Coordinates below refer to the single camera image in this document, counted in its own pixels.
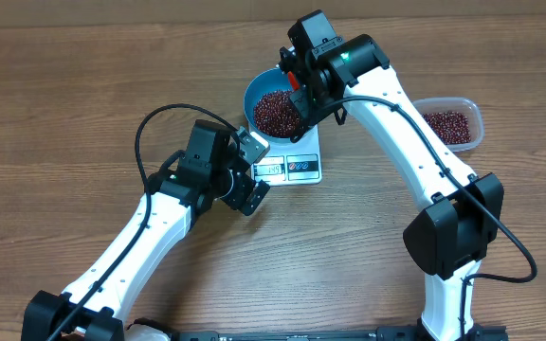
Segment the red scoop with blue handle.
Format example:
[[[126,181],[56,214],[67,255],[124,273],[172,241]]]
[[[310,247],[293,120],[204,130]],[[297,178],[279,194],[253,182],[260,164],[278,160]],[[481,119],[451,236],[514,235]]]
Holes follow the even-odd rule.
[[[300,89],[300,83],[298,82],[296,76],[294,75],[293,72],[291,71],[288,71],[287,72],[287,78],[288,78],[288,81],[290,82],[291,84],[291,87],[294,91],[297,91]]]

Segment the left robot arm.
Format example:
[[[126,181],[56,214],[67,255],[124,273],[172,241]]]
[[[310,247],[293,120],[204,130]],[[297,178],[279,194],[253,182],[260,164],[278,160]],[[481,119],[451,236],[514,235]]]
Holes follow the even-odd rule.
[[[269,190],[248,169],[269,143],[241,127],[199,119],[186,150],[173,153],[154,173],[128,224],[99,259],[59,295],[40,291],[28,303],[24,340],[174,340],[148,319],[126,319],[144,285],[199,216],[220,199],[249,216]]]

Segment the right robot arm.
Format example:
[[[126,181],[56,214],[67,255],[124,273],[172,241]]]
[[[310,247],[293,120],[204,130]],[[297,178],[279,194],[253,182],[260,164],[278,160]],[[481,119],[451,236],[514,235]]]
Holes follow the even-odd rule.
[[[353,116],[374,138],[407,184],[418,215],[404,244],[425,274],[426,303],[408,340],[505,340],[504,327],[473,321],[474,277],[497,236],[503,187],[494,174],[478,177],[432,131],[405,94],[389,58],[362,34],[337,35],[321,10],[288,30],[279,67],[293,76],[291,99],[299,141],[328,116]]]

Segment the white kitchen scale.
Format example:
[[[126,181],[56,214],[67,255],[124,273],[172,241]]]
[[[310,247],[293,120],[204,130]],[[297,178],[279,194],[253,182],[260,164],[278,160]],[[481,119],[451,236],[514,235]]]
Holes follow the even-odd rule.
[[[267,140],[270,151],[251,166],[251,177],[269,186],[311,185],[321,182],[319,129],[308,131],[298,142],[289,138],[260,135]]]

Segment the red beans in bowl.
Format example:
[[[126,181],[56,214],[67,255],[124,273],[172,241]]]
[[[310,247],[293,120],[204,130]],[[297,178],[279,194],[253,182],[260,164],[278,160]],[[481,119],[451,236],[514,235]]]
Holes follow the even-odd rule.
[[[290,99],[291,91],[277,90],[264,94],[253,110],[256,128],[276,138],[289,138],[298,128],[300,116]]]

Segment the blue bowl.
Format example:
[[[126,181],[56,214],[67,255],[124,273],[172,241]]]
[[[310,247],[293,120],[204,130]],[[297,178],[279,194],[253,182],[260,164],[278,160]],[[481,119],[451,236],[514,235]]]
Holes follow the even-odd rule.
[[[251,83],[248,85],[245,95],[244,95],[244,110],[246,115],[246,120],[249,123],[251,129],[255,130],[258,134],[262,133],[259,131],[253,120],[253,110],[254,106],[258,100],[266,93],[282,90],[282,91],[291,91],[291,87],[288,78],[281,70],[278,68],[269,69],[264,71],[259,76],[257,76]]]

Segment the red beans in container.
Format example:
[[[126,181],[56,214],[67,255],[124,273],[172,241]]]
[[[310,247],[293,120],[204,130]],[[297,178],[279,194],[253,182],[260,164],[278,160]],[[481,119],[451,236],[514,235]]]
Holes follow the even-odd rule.
[[[422,114],[425,122],[446,145],[458,145],[471,141],[468,118],[456,111]]]

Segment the clear plastic container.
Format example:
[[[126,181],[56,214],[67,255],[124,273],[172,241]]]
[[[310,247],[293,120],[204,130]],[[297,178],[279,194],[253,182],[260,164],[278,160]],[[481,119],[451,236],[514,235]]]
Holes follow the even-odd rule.
[[[468,118],[471,141],[458,145],[446,145],[454,153],[464,152],[476,148],[483,140],[484,126],[479,107],[470,99],[458,97],[418,99],[413,103],[417,111],[422,114],[456,111]]]

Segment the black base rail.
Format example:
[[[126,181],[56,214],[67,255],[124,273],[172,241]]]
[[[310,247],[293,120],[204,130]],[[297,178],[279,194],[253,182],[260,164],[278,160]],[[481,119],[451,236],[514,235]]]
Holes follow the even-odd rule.
[[[124,332],[125,341],[417,341],[432,340],[426,329],[387,326],[374,330],[319,332],[179,332],[150,319],[136,319]]]

